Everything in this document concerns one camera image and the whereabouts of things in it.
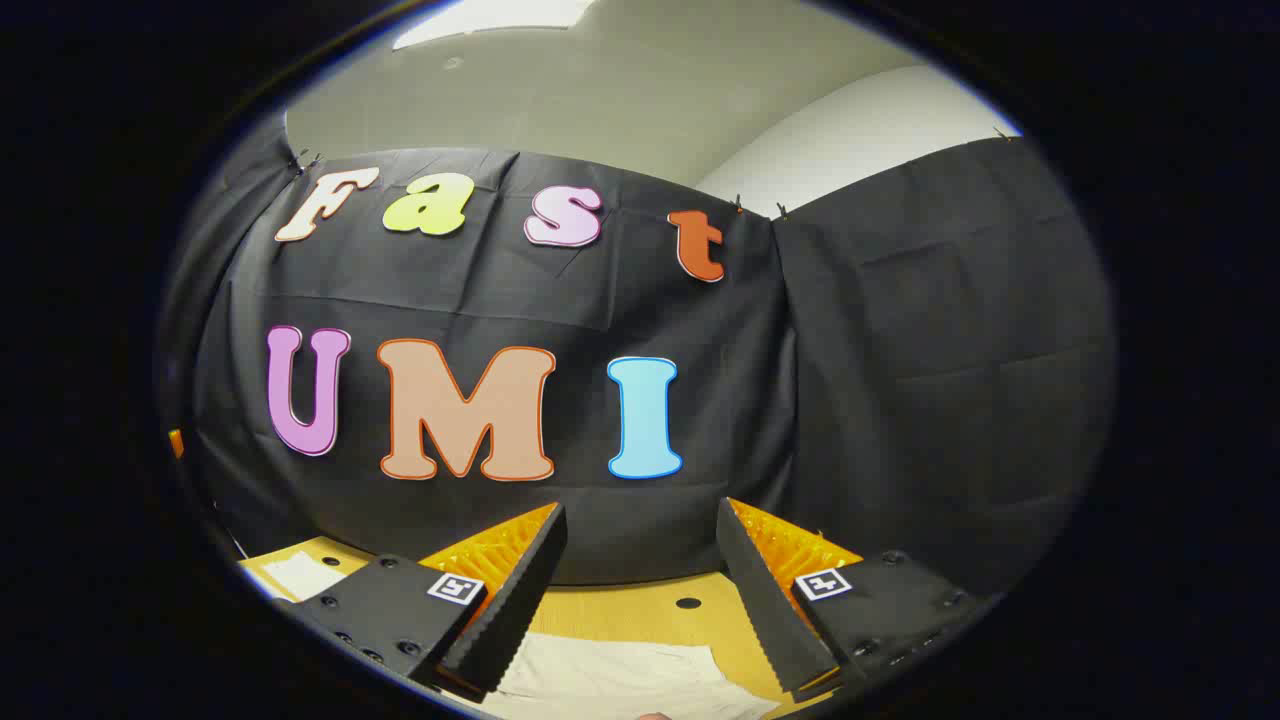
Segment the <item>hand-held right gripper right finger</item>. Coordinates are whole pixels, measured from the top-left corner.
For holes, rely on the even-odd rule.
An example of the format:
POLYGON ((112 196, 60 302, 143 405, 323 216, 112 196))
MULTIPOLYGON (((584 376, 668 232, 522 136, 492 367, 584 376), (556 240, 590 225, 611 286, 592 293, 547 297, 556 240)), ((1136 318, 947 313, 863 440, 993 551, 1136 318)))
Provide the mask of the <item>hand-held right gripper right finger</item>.
POLYGON ((724 497, 716 539, 781 688, 858 697, 900 678, 997 603, 900 550, 867 556, 724 497))

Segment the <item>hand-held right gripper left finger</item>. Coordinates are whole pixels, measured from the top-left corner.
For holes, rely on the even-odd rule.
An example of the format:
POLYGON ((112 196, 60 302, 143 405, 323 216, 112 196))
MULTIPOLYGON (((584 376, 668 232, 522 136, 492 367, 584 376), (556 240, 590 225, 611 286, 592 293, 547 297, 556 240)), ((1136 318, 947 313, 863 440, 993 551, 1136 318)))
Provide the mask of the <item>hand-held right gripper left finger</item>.
POLYGON ((567 544, 547 503, 412 560, 393 553, 278 607, 301 626, 421 685, 481 701, 498 688, 567 544))

